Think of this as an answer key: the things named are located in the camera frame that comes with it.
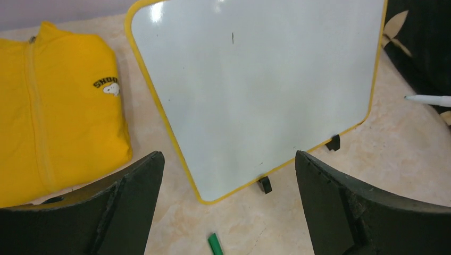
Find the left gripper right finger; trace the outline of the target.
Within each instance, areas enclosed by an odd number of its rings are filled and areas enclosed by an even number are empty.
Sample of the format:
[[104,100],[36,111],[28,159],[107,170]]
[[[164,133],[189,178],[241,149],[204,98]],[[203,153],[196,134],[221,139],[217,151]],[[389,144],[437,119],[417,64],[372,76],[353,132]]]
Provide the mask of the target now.
[[295,170],[315,254],[450,254],[450,208],[402,197],[305,151]]

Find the whiteboard with yellow frame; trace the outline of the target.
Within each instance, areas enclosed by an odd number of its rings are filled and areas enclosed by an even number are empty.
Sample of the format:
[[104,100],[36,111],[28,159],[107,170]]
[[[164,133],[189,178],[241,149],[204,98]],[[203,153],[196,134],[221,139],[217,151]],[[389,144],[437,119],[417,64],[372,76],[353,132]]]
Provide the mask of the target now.
[[199,202],[362,124],[387,1],[137,1],[124,29]]

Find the green marker cap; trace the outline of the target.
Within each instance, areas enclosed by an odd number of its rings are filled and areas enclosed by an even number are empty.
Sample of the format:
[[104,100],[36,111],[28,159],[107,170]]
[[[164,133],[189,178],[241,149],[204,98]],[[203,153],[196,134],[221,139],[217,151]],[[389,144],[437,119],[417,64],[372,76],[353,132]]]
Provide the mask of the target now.
[[221,244],[219,242],[219,239],[218,239],[216,233],[212,233],[208,237],[207,241],[211,248],[212,255],[224,255],[224,252],[222,250]]

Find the white marker pen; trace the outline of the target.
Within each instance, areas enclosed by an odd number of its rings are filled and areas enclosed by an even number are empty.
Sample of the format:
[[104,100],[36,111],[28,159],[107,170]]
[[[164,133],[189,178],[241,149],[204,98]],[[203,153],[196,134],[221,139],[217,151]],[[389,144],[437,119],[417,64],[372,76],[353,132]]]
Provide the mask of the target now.
[[412,95],[404,98],[421,104],[450,107],[450,96]]

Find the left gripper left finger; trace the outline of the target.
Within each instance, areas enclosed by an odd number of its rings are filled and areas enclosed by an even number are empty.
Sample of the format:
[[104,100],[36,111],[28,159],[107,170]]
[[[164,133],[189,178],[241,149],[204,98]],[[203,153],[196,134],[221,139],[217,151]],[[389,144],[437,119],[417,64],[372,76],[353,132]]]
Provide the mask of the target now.
[[1,209],[1,254],[144,254],[164,165],[154,151],[38,205]]

